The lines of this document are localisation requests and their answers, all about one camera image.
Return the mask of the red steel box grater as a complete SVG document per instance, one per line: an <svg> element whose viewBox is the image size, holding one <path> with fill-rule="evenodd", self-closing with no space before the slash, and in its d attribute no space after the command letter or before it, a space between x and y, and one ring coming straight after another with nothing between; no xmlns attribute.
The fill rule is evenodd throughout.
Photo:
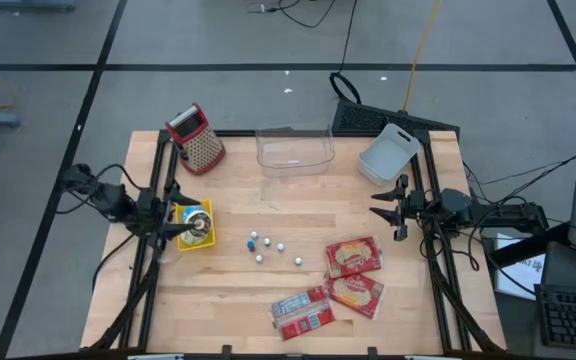
<svg viewBox="0 0 576 360"><path fill-rule="evenodd" d="M214 168L225 156L223 142L197 103L165 123L181 165L193 175Z"/></svg>

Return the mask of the red packet with nutrition label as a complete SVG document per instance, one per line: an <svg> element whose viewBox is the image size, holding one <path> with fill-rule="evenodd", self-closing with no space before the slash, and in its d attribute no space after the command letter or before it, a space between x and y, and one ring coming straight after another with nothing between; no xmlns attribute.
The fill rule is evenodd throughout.
<svg viewBox="0 0 576 360"><path fill-rule="evenodd" d="M336 320L322 286L300 292L270 307L273 327L283 341L319 329Z"/></svg>

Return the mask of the white paper sheet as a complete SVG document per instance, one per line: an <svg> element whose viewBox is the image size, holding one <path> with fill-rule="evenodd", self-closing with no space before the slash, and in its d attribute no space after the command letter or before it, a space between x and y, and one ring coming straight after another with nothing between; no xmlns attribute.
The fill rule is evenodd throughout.
<svg viewBox="0 0 576 360"><path fill-rule="evenodd" d="M538 255L497 270L494 276L494 290L526 300L535 300L530 291L541 282L545 265L545 255Z"/></svg>

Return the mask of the yellow plastic basket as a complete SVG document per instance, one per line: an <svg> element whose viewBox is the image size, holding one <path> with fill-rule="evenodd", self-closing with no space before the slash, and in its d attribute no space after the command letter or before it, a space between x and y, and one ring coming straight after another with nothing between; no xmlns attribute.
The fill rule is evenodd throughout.
<svg viewBox="0 0 576 360"><path fill-rule="evenodd" d="M213 219L213 212L212 212L212 203L209 199L205 199L205 200L201 200L200 201L201 204L200 206L202 206L212 217L212 229L210 230L208 237L206 238L206 240L199 244L199 245L187 245L185 244L182 239L181 236L176 236L176 246L177 249L180 252L186 252L186 251L191 251L191 250L198 250L198 249L202 249L202 248L207 248L207 247L211 247L216 243L216 235L215 235L215 225L214 225L214 219ZM175 224L182 224L181 223L181 215L183 210L189 206L182 206L182 205L176 205L175 206L175 214L174 214L174 223Z"/></svg>

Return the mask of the black desk bar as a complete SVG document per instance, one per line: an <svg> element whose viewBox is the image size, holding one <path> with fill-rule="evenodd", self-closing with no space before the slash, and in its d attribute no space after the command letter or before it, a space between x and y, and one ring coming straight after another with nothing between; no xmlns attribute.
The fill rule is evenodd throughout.
<svg viewBox="0 0 576 360"><path fill-rule="evenodd" d="M569 223L564 222L547 231L494 250L488 255L487 262L498 268L505 268L517 262L527 260L546 253L550 243L559 243L569 246Z"/></svg>

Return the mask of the white plastic bin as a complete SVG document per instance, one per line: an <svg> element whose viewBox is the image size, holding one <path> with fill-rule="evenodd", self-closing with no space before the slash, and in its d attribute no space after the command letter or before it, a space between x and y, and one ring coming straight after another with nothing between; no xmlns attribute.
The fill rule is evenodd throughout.
<svg viewBox="0 0 576 360"><path fill-rule="evenodd" d="M419 141L395 124L387 124L359 154L358 170L379 187L386 186L417 154Z"/></svg>

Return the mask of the red cracker packet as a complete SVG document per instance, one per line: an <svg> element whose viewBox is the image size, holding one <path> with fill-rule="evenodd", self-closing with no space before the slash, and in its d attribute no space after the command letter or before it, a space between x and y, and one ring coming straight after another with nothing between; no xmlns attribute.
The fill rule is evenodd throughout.
<svg viewBox="0 0 576 360"><path fill-rule="evenodd" d="M324 289L329 298L369 318L377 317L386 287L363 274L327 277Z"/></svg>
<svg viewBox="0 0 576 360"><path fill-rule="evenodd" d="M328 245L325 260L330 278L336 279L382 268L379 242L375 237L364 237Z"/></svg>

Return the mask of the black mesh computer case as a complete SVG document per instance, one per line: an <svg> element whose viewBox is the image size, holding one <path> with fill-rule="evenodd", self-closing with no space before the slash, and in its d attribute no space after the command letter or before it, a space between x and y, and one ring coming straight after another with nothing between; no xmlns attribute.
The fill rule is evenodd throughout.
<svg viewBox="0 0 576 360"><path fill-rule="evenodd" d="M375 132L381 131L387 124L397 125L412 134L414 131L453 131L460 135L458 126L408 115L403 111L389 111L350 101L340 100L337 104L333 132Z"/></svg>

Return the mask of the clear plastic bin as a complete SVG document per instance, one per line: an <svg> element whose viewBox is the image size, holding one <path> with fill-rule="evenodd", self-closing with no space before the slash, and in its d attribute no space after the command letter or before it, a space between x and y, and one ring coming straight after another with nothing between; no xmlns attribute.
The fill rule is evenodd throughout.
<svg viewBox="0 0 576 360"><path fill-rule="evenodd" d="M266 126L255 136L257 162L269 178L325 173L335 157L328 123Z"/></svg>

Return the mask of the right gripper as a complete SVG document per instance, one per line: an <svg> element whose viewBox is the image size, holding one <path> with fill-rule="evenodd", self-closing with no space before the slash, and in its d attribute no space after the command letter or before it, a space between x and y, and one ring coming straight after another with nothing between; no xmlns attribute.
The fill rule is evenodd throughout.
<svg viewBox="0 0 576 360"><path fill-rule="evenodd" d="M397 207L395 210L386 210L376 207L369 208L371 212L388 222L391 227L396 227L394 233L395 241L403 241L407 238L408 226L405 221L407 219L416 220L425 207L424 192L412 190L409 194L406 194L408 185L409 177L407 175L401 175L397 179L396 187L393 190L371 196L372 199L380 201L397 201Z"/></svg>

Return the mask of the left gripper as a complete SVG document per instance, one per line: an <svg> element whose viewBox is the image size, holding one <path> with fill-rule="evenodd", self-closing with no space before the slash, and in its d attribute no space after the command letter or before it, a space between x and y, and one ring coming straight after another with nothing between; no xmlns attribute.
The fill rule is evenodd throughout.
<svg viewBox="0 0 576 360"><path fill-rule="evenodd" d="M167 188L167 200L182 206L199 206L200 201L186 197L180 185L172 181ZM169 221L169 206L151 189L142 189L137 198L137 236L153 249L164 250L166 243L176 236L184 242L203 242L204 229L196 224L173 224Z"/></svg>

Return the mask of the black keyboard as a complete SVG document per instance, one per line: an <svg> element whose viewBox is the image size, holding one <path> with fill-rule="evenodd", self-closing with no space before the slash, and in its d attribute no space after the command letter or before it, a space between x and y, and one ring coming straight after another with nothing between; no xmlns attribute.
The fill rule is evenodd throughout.
<svg viewBox="0 0 576 360"><path fill-rule="evenodd" d="M535 285L541 341L576 349L576 287Z"/></svg>

